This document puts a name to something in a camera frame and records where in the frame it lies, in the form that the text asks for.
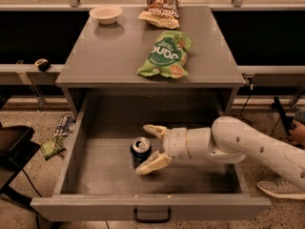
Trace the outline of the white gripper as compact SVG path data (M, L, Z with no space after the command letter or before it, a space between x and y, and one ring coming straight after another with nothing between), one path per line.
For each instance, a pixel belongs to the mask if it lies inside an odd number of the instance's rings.
M163 139L162 147L165 153L160 153L159 151L152 153L147 160L135 169L137 175L144 176L151 172L166 168L171 164L172 158L189 158L186 128L167 129L164 126L146 124L143 126L143 129L158 139Z

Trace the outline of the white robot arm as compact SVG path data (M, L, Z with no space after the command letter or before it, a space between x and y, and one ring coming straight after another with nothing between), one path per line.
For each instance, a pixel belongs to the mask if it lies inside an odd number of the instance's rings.
M161 149L135 169L139 175L163 169L177 160L238 163L250 156L305 190L305 151L264 135L234 117L221 116L206 128L168 129L147 124L143 129L160 140Z

